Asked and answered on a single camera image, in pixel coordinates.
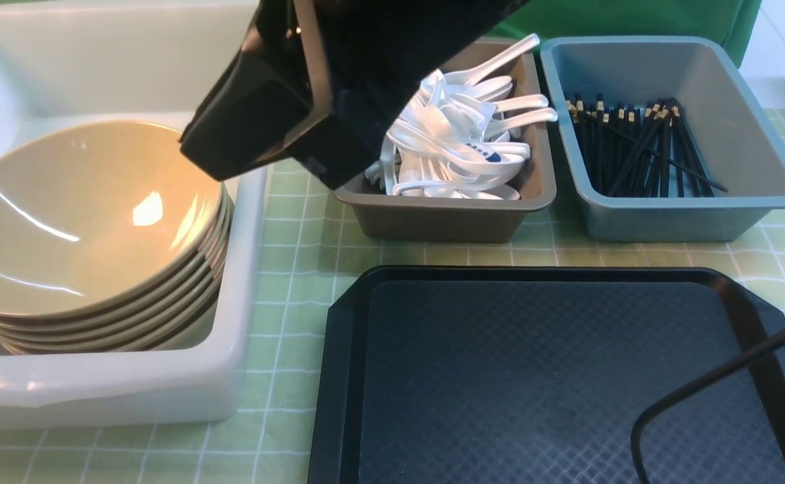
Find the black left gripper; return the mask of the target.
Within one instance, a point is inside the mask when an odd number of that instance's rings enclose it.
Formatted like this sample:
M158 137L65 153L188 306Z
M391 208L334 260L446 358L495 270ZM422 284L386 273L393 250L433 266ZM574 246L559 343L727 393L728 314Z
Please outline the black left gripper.
M522 1L261 1L183 130L218 181L289 157L336 190L379 157L423 79Z

